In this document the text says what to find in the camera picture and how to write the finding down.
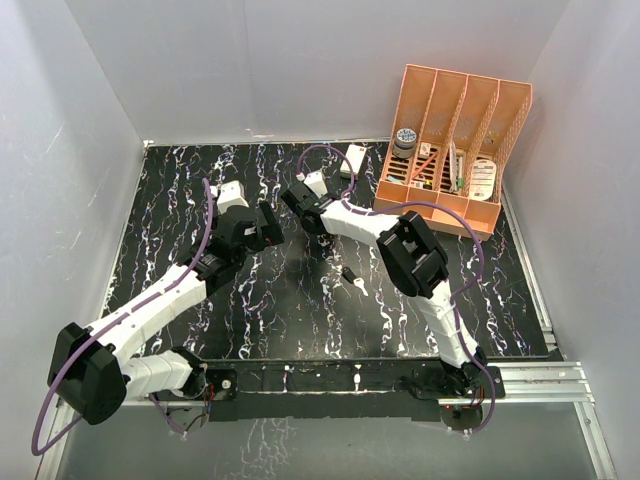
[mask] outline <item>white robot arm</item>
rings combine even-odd
[[[248,253],[261,252],[284,241],[269,204],[261,202],[259,212],[249,209],[239,182],[221,187],[217,206],[220,212],[217,226],[193,270],[188,271],[187,265],[197,249],[192,249],[160,280],[117,311],[87,328],[72,323],[59,333],[49,385],[81,345],[127,314],[87,348],[59,381],[58,395],[89,424],[103,422],[128,398],[161,390],[172,390],[179,396],[185,393],[195,396],[200,391],[203,368],[184,349],[132,357],[180,313],[233,280]]]
[[[476,358],[486,364],[486,357],[463,321],[456,328],[447,256],[422,217],[411,211],[373,215],[370,209],[352,208],[327,193],[321,172],[292,185],[282,199],[309,233],[343,235],[378,249],[394,285],[427,321],[445,367],[460,374],[457,390],[463,393],[479,371],[466,355],[458,331]]]

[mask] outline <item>small black object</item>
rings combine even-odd
[[[431,298],[449,276],[447,254],[420,214],[409,211],[377,240],[391,281],[409,297]]]
[[[478,428],[482,423],[482,406],[442,405],[442,422],[458,432]]]
[[[320,216],[326,207],[338,197],[332,193],[318,197],[303,182],[297,182],[282,192],[280,198],[300,218],[300,224],[306,232],[316,235],[327,233]]]
[[[49,386],[69,357],[89,337],[89,331],[76,323],[70,323],[58,333],[47,378]],[[89,425],[97,425],[122,405],[127,388],[118,359],[96,341],[71,366],[56,393]]]
[[[342,278],[353,285],[353,281],[358,277],[356,277],[356,274],[353,273],[353,270],[351,270],[349,267],[342,267]]]

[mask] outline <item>white label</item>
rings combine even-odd
[[[418,152],[418,158],[429,158],[431,155],[431,144],[427,142],[420,143],[420,151]]]

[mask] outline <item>small bottle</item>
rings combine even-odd
[[[393,141],[393,156],[397,158],[410,158],[416,151],[418,135],[410,128],[401,128],[396,132]]]

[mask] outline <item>wire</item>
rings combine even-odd
[[[162,416],[164,417],[164,419],[167,421],[167,423],[176,431],[178,432],[180,435],[184,435],[187,433],[187,430],[185,430],[181,425],[178,425],[167,413],[167,411],[162,408],[162,405],[160,405],[160,402],[158,401],[158,396],[155,393],[152,393],[151,395],[149,395],[149,400],[151,400],[151,402],[153,402],[153,404],[156,406],[156,408],[158,409],[158,411],[162,414]]]
[[[200,247],[198,248],[198,251],[197,251],[196,255],[193,257],[193,260],[191,261],[191,264],[187,267],[187,269],[184,271],[184,273],[175,282],[173,282],[171,285],[169,285],[165,289],[164,293],[167,293],[168,291],[170,291],[173,288],[177,287],[180,284],[180,282],[182,280],[184,280],[184,278],[189,273],[191,273],[191,271],[197,265],[198,260],[200,260],[200,257],[202,256],[202,253],[204,252],[204,249],[207,246],[207,242],[208,242],[209,236],[211,234],[211,226],[213,224],[213,206],[214,206],[214,201],[213,201],[213,195],[211,194],[211,188],[209,187],[209,181],[206,178],[203,178],[202,179],[202,183],[204,184],[204,188],[205,188],[206,195],[207,195],[207,223],[206,223],[206,227],[205,227],[205,231],[204,231],[204,236],[202,237],[202,242],[200,243]],[[135,307],[133,307],[131,309],[131,311],[135,312],[135,311],[139,310],[140,308],[144,307],[145,305],[148,305],[153,300],[155,300],[156,298],[161,297],[162,295],[163,295],[162,293],[156,292],[155,294],[151,295],[150,297],[148,297],[148,298],[142,300],[140,303],[138,303]],[[95,342],[97,342],[100,339],[100,337],[105,335],[107,332],[109,332],[111,329],[113,329],[116,325],[121,324],[122,321],[125,318],[127,318],[128,316],[129,316],[129,313],[125,312],[122,315],[120,315],[118,318],[113,320],[111,323],[107,324],[104,328],[102,328],[95,335],[91,336],[86,342],[84,342],[82,345],[80,345],[80,347],[75,352],[73,352],[73,354],[64,363],[64,365],[62,365],[62,368],[57,373],[56,377],[53,379],[53,382],[51,382],[51,386],[49,387],[49,390],[47,391],[47,394],[46,394],[46,396],[44,398],[44,402],[42,403],[42,407],[40,408],[40,413],[38,414],[38,418],[36,420],[36,425],[35,425],[35,428],[33,430],[33,435],[31,437],[31,453],[33,455],[35,455],[35,456],[43,455],[47,450],[49,450],[58,441],[60,441],[60,439],[62,437],[64,437],[69,432],[69,430],[71,430],[75,425],[78,424],[78,422],[80,421],[82,416],[78,416],[75,419],[73,419],[55,437],[53,437],[44,447],[42,447],[42,448],[38,447],[38,441],[40,440],[40,433],[42,432],[42,426],[44,424],[44,419],[45,419],[47,410],[49,409],[49,405],[51,404],[51,401],[53,400],[53,396],[55,395],[56,391],[60,387],[60,384],[62,383],[62,380],[64,379],[64,377],[67,374],[67,372],[69,371],[69,369],[73,366],[73,364],[78,360],[78,358],[80,358],[80,356],[82,356],[82,354],[91,345],[93,345]]]
[[[458,223],[460,223],[460,225],[462,225],[464,229],[467,231],[467,233],[469,233],[469,235],[471,236],[471,240],[473,241],[473,244],[475,246],[476,255],[478,256],[478,270],[474,273],[473,278],[469,279],[464,285],[462,285],[462,287],[458,288],[451,294],[451,305],[453,306],[453,314],[455,317],[455,328],[458,332],[457,333],[458,340],[460,341],[462,350],[464,351],[465,355],[469,358],[469,360],[487,377],[489,381],[490,390],[491,390],[491,397],[490,397],[491,403],[489,405],[489,412],[487,413],[487,416],[483,419],[482,423],[480,423],[478,428],[474,429],[474,431],[479,432],[480,430],[482,430],[487,426],[487,424],[491,421],[491,418],[493,417],[493,412],[496,406],[496,388],[495,388],[495,385],[493,384],[493,377],[491,376],[489,371],[485,368],[484,365],[482,365],[476,359],[475,355],[472,355],[471,352],[469,351],[469,347],[467,346],[464,340],[464,336],[462,335],[462,331],[460,330],[462,319],[460,317],[460,311],[458,310],[458,306],[456,305],[456,299],[458,298],[458,296],[460,296],[461,294],[469,290],[476,283],[479,284],[482,281],[482,272],[484,272],[484,252],[482,250],[482,244],[480,243],[480,239],[476,235],[476,232],[474,232],[473,228],[471,228],[471,226],[465,221],[465,219],[462,218],[460,215],[458,215],[456,212],[454,212],[450,208],[447,208],[443,205],[439,205],[437,203],[431,203],[426,201],[411,201],[411,202],[400,203],[398,205],[384,208],[382,210],[360,210],[357,207],[354,207],[347,201],[347,199],[349,198],[349,195],[351,194],[351,192],[353,192],[353,190],[355,189],[355,173],[353,172],[353,167],[351,166],[349,159],[346,157],[344,153],[342,153],[337,148],[327,146],[327,145],[312,145],[308,147],[300,155],[300,159],[298,160],[297,172],[298,173],[302,172],[302,163],[304,161],[304,155],[306,155],[306,153],[310,151],[313,147],[329,148],[330,150],[337,152],[338,155],[346,162],[347,166],[349,167],[349,171],[351,172],[351,183],[349,185],[349,188],[347,188],[344,192],[342,192],[342,195],[341,195],[342,204],[347,210],[359,215],[375,216],[375,215],[382,215],[382,214],[391,212],[393,210],[397,210],[398,208],[405,208],[405,207],[423,206],[423,207],[434,208],[436,210],[440,210],[441,212],[444,212],[450,215],[451,217],[455,218],[458,221]]]
[[[209,417],[209,414],[207,413],[201,413],[200,415],[198,415],[196,418],[194,418],[193,420],[191,420],[191,423],[189,425],[187,425],[187,428],[185,428],[185,432],[188,432],[189,430],[191,430],[191,427],[193,427],[195,425],[195,423],[200,420],[202,417]]]
[[[411,180],[415,180],[415,178],[420,175],[422,173],[422,171],[427,168],[427,165],[429,165],[432,160],[434,160],[436,157],[438,156],[438,152],[434,152],[431,154],[431,156],[429,158],[427,158],[427,161],[424,162],[420,168],[416,171],[416,173],[414,173],[413,175],[411,175]]]
[[[353,171],[353,166],[351,165],[351,162],[347,159],[347,156],[334,146],[315,144],[305,148],[304,151],[300,154],[300,158],[298,159],[298,167],[296,168],[296,175],[299,175],[302,173],[304,159],[306,158],[307,154],[311,150],[317,150],[320,148],[326,148],[329,151],[337,153],[338,156],[341,157],[347,163],[347,166],[349,167],[349,173],[351,174],[351,181],[349,182],[349,188],[347,188],[344,192],[342,192],[342,195],[349,195],[351,192],[353,192],[356,189],[356,174]]]

